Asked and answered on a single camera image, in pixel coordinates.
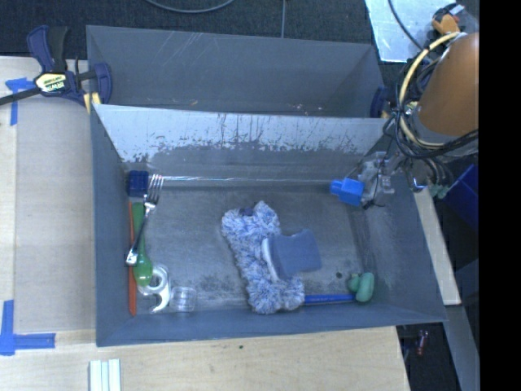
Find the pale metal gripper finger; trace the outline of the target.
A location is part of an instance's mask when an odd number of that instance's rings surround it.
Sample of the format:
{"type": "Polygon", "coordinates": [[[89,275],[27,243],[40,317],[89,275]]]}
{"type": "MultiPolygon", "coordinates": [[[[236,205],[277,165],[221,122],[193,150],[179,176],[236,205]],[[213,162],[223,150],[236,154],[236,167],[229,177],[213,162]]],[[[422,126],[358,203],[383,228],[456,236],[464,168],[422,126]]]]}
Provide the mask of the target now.
{"type": "Polygon", "coordinates": [[[366,184],[362,195],[362,208],[384,207],[394,194],[391,177],[377,174],[366,184]]]}
{"type": "Polygon", "coordinates": [[[357,171],[357,179],[360,182],[373,182],[384,168],[385,153],[374,152],[368,155],[360,163],[357,171]]]}

